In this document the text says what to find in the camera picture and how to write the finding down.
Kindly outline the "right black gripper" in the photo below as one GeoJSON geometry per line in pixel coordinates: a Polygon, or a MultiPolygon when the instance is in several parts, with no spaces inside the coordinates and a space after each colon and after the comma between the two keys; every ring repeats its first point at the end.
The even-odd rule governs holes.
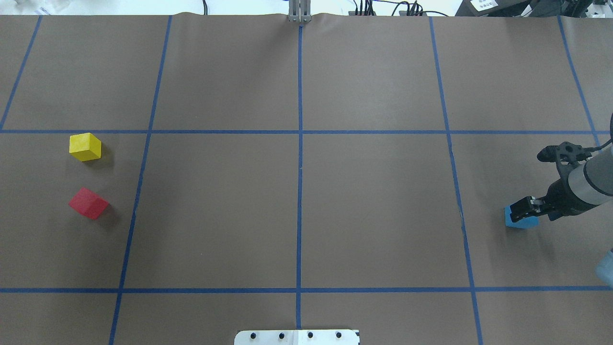
{"type": "Polygon", "coordinates": [[[540,199],[526,196],[510,205],[512,224],[534,223],[542,215],[541,205],[544,203],[545,213],[550,221],[563,217],[576,216],[582,213],[582,204],[570,193],[563,180],[555,181],[540,199]]]}

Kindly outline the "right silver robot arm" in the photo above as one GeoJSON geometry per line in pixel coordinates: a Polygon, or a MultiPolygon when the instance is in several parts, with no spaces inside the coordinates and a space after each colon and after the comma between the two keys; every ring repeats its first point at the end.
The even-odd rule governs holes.
{"type": "Polygon", "coordinates": [[[537,155],[543,163],[556,165],[559,179],[552,183],[545,196],[526,196],[504,209],[507,227],[531,229],[538,218],[550,221],[577,216],[613,198],[612,140],[599,147],[584,147],[571,142],[546,146],[537,155]]]}

